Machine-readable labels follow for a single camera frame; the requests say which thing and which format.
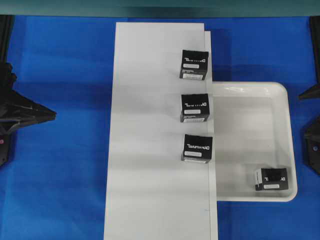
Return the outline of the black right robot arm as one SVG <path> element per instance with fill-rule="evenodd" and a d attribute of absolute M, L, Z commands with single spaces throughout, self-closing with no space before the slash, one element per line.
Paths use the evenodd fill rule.
<path fill-rule="evenodd" d="M 309 18 L 316 84 L 301 93 L 299 100 L 320 98 L 320 16 Z M 320 116 L 305 130 L 303 135 L 307 149 L 307 165 L 318 175 L 320 174 Z"/>

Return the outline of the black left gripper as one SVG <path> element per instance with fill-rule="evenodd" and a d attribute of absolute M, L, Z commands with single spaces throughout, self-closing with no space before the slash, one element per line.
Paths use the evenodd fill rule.
<path fill-rule="evenodd" d="M 24 97 L 13 90 L 13 84 L 17 80 L 15 73 L 12 73 L 10 63 L 0 63 L 0 135 L 10 135 L 18 129 L 41 124 L 56 119 L 57 113 L 29 98 Z M 30 116 L 29 118 L 13 118 L 12 108 L 22 110 Z"/>

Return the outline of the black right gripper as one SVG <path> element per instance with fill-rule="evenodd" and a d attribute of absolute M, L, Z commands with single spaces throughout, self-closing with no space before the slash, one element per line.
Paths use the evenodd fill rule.
<path fill-rule="evenodd" d="M 298 96 L 299 100 L 319 99 L 320 84 L 315 84 Z M 301 130 L 306 142 L 307 165 L 313 170 L 320 169 L 320 117 L 308 122 Z"/>

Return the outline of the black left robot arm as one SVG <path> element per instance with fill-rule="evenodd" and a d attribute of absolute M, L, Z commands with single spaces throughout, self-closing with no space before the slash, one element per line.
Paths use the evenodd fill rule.
<path fill-rule="evenodd" d="M 8 162 L 12 136 L 18 129 L 53 121 L 57 113 L 13 89 L 17 76 L 7 62 L 13 15 L 0 16 L 0 164 Z"/>

